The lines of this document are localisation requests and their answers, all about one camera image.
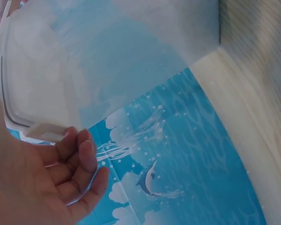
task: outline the white plastic tab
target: white plastic tab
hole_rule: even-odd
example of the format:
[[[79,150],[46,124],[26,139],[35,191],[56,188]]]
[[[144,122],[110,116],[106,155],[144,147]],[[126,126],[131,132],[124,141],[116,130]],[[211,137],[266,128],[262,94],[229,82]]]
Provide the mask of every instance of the white plastic tab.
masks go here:
[[[63,139],[66,130],[66,127],[53,125],[51,123],[42,123],[31,126],[26,129],[23,134],[33,139],[56,143]]]

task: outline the dolphin illustration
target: dolphin illustration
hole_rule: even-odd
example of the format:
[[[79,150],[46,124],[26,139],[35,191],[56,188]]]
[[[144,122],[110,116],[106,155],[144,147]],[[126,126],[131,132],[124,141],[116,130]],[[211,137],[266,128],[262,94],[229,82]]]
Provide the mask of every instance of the dolphin illustration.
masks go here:
[[[155,195],[154,192],[151,191],[151,182],[155,178],[155,166],[157,160],[149,163],[144,169],[142,175],[140,176],[139,182],[137,182],[136,186],[140,185],[141,189],[146,192],[148,195]]]
[[[143,170],[142,175],[140,176],[139,181],[137,182],[136,186],[140,186],[141,189],[148,195],[157,196],[157,197],[167,197],[167,198],[176,198],[180,194],[182,194],[182,191],[173,191],[173,192],[167,192],[167,193],[158,193],[153,192],[151,190],[151,183],[153,179],[155,178],[155,166],[156,166],[157,160],[150,162],[146,168]]]

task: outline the translucent plastic lid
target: translucent plastic lid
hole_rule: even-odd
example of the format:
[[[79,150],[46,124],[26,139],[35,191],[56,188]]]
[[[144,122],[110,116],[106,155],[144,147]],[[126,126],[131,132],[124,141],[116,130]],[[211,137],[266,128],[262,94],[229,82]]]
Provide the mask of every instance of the translucent plastic lid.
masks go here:
[[[217,46],[217,0],[30,0],[0,26],[7,125],[89,128]]]

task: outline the white cloud illustration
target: white cloud illustration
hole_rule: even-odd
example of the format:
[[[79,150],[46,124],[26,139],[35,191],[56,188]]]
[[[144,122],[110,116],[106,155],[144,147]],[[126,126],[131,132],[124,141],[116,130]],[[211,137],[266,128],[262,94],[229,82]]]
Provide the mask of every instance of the white cloud illustration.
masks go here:
[[[123,189],[122,183],[117,182],[112,185],[111,192],[109,193],[109,199],[113,200],[116,203],[124,204],[128,202],[127,195]]]
[[[118,219],[114,225],[141,225],[130,205],[115,209],[112,215]]]

